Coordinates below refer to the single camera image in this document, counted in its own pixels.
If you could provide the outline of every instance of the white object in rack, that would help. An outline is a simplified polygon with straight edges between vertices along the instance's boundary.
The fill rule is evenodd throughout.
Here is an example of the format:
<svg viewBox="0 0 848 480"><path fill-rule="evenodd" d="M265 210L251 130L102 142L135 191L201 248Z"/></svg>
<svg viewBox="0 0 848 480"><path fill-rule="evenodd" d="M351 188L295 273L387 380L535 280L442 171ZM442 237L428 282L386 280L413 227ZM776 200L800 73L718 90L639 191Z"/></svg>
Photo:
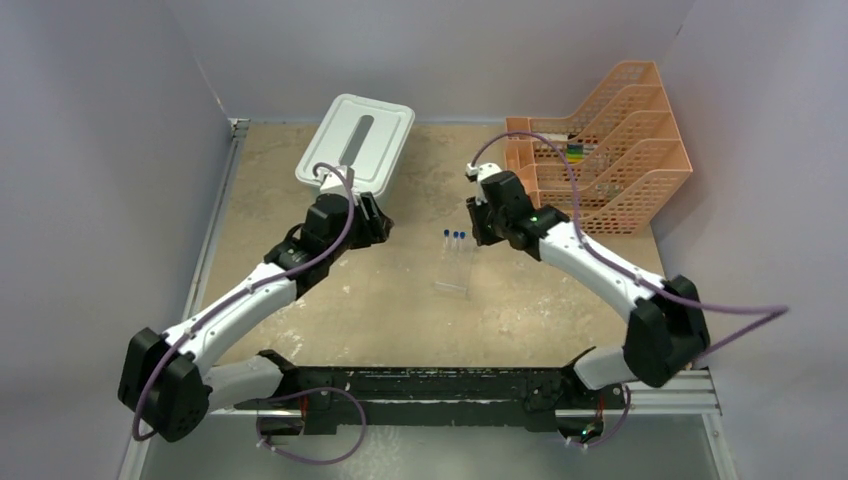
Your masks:
<svg viewBox="0 0 848 480"><path fill-rule="evenodd" d="M371 192L383 206L400 151L415 120L411 108L356 95L336 97L297 165L301 183L321 186L316 163L347 165L355 172L354 189Z"/></svg>

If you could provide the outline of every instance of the beige table surface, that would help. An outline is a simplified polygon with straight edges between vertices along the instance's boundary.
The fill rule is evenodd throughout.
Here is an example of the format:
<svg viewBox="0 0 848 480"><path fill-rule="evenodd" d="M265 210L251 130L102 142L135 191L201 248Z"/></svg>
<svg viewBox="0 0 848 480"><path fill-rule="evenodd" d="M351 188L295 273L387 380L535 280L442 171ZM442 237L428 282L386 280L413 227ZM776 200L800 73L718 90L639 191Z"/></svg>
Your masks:
<svg viewBox="0 0 848 480"><path fill-rule="evenodd" d="M243 280L294 224L313 193L294 169L316 126L253 124L215 251L204 303ZM443 230L470 230L464 164L501 126L412 129L384 209L389 241L345 253L330 276L234 345L220 363L273 348L301 365L561 366L592 345L621 344L625 323L563 272L505 244L478 249L467 299L433 287ZM502 145L484 161L502 163ZM661 272L650 231L599 237Z"/></svg>

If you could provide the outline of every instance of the orange plastic organizer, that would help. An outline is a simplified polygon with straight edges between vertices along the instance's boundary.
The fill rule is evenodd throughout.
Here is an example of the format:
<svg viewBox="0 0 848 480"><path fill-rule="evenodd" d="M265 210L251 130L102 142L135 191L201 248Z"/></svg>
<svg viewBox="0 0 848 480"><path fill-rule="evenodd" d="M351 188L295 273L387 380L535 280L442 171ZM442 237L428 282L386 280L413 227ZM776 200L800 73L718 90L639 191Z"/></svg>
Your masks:
<svg viewBox="0 0 848 480"><path fill-rule="evenodd" d="M646 71L654 79L652 81L659 82L652 62L625 62L616 67L610 76L619 72L622 65L634 63L650 64ZM610 76L602 86L608 83ZM585 122L585 127L579 132L567 129L576 128L574 125L577 123L568 119L579 116L580 110L568 119L560 120L562 123L556 128L551 126L551 119L544 122L527 119L530 130L535 128L563 151L566 151L567 145L581 143L584 148L587 145L593 147L584 150L582 160L576 163L569 161L578 183L581 225L589 234L639 233L692 173L692 165L668 107L665 91L661 84L655 86L659 92L647 101L636 102L639 109L629 111L621 118L618 112L622 110L610 109L609 105L613 102L610 100L606 107L599 110L607 111L609 115L601 120L595 118ZM628 88L619 87L618 94L607 98L617 98ZM592 95L598 96L600 89ZM515 128L514 122L515 117L508 119L507 128ZM505 158L506 168L516 172L537 208L549 204L573 215L568 173L553 150L535 139L510 138Z"/></svg>

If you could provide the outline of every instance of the metal frame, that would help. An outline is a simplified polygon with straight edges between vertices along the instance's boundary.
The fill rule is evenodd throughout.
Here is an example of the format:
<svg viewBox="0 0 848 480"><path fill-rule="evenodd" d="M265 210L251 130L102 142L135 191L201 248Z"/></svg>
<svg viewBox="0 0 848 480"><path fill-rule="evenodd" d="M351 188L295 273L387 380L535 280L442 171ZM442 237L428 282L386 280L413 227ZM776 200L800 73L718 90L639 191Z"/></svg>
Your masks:
<svg viewBox="0 0 848 480"><path fill-rule="evenodd" d="M184 318L195 314L200 309L223 225L222 220L226 213L226 207L232 192L233 180L240 164L241 153L250 123L251 121L249 119L233 120L233 143L230 147L226 173L222 179L206 238L203 242L192 278L189 296L183 312ZM725 440L721 425L721 410L718 397L716 396L712 378L708 371L681 372L661 389L654 389L641 382L633 382L628 384L628 386L632 392L631 415L701 415L718 478L721 480L737 479L730 449ZM621 410L607 409L606 412L617 414L621 413ZM585 417L593 414L594 410L589 409L564 409L555 411L557 418ZM301 412L291 409L255 410L242 407L239 409L220 409L211 412L209 415L251 417L261 415L263 417L294 419L300 418ZM148 448L149 442L139 443L130 440L118 476L120 480L136 480L141 477Z"/></svg>

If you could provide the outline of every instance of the white lid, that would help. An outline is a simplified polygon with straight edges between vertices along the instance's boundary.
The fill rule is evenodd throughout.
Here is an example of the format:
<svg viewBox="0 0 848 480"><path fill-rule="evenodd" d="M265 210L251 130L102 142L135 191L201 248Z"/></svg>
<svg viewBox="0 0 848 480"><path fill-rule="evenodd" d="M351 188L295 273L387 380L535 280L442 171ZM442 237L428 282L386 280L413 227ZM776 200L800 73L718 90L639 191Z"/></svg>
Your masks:
<svg viewBox="0 0 848 480"><path fill-rule="evenodd" d="M411 108L343 94L333 100L318 131L297 164L302 183L321 186L312 174L316 163L348 165L360 192L383 194L415 120Z"/></svg>

